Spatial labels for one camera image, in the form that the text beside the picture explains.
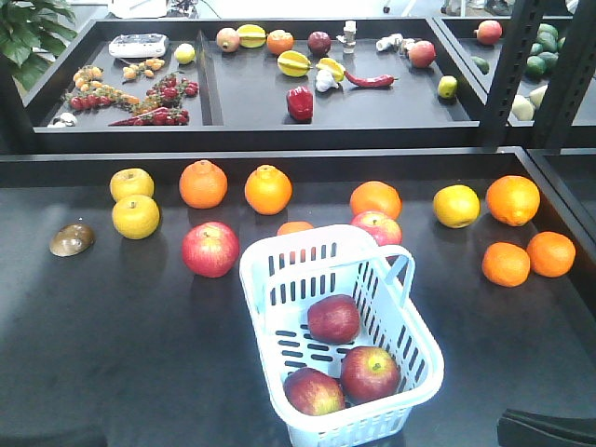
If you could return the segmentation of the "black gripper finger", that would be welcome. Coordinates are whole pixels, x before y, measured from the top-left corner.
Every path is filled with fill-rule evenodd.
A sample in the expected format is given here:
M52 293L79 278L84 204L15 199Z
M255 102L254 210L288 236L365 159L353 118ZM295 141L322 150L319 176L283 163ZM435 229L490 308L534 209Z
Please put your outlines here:
M507 409L496 434L499 446L594 446L595 419Z

